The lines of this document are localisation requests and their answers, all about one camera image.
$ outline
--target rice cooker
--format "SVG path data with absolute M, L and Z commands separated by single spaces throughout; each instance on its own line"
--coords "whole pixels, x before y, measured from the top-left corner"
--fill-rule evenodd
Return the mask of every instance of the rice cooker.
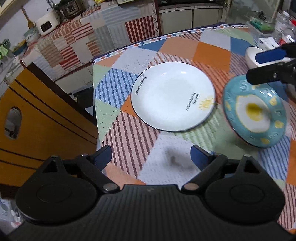
M 57 13 L 57 10 L 52 9 L 46 15 L 37 20 L 36 26 L 41 35 L 46 35 L 61 23 L 61 18 Z

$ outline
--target tablecloth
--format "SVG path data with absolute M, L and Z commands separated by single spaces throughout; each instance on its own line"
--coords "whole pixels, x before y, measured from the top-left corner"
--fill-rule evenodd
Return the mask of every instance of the tablecloth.
M 158 35 L 154 0 L 120 6 L 116 1 L 103 2 L 41 37 L 28 48 L 22 61 L 26 66 L 34 62 L 57 80 L 98 54 Z
M 124 183 L 178 184 L 195 176 L 199 169 L 190 159 L 197 144 L 207 150 L 240 159 L 250 154 L 283 190 L 286 204 L 279 223 L 295 228 L 296 219 L 296 104 L 280 82 L 271 86 L 281 97 L 287 113 L 287 129 L 275 146 L 259 149 L 247 145 L 229 127 L 221 107 L 225 84 L 246 74 L 247 47 L 254 45 L 245 25 L 191 29 L 149 39 L 97 58 L 93 64 L 94 95 L 99 137 L 110 145 L 113 158 L 106 174 Z M 130 92 L 139 74 L 162 62 L 178 61 L 201 69 L 212 81 L 216 105 L 201 125 L 170 133 L 142 122 L 131 107 Z

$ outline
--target blue triangle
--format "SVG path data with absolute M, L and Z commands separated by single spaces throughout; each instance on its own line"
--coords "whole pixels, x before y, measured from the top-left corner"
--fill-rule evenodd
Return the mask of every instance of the blue triangle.
M 158 51 L 158 50 L 160 50 L 161 46 L 163 45 L 163 43 L 165 41 L 166 41 L 166 39 L 158 40 L 158 41 L 155 41 L 155 42 L 151 42 L 149 44 L 138 46 L 138 48 Z

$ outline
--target orange triangle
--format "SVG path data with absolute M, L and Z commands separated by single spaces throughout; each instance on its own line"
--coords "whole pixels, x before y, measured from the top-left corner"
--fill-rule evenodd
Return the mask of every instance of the orange triangle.
M 115 182 L 120 188 L 123 188 L 124 184 L 135 184 L 135 185 L 145 185 L 146 183 L 141 180 L 137 180 L 131 177 L 129 174 L 125 173 L 119 167 L 115 166 L 113 163 L 109 162 L 105 167 L 106 176 Z
M 115 54 L 114 56 L 111 56 L 109 58 L 105 58 L 99 62 L 96 62 L 95 64 L 111 67 L 115 63 L 115 61 L 120 57 L 120 55 L 122 55 L 122 53 Z
M 131 105 L 131 96 L 129 95 L 125 102 L 123 103 L 123 105 L 120 108 L 122 111 L 138 118 L 137 114 L 135 113 L 135 111 L 133 110 L 133 106 Z

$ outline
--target white cabinet door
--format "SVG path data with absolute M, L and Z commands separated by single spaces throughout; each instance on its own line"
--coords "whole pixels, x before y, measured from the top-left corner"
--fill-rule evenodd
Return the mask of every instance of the white cabinet door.
M 178 10 L 162 13 L 163 34 L 192 28 L 192 10 Z
M 218 22 L 218 8 L 199 8 L 193 10 L 193 28 Z
M 92 65 L 87 66 L 87 68 L 88 68 L 89 72 L 91 73 L 91 75 L 93 75 L 93 73 L 92 73 Z
M 85 67 L 67 77 L 64 77 L 55 83 L 67 94 L 75 92 L 76 90 L 86 86 L 92 82 L 92 75 Z

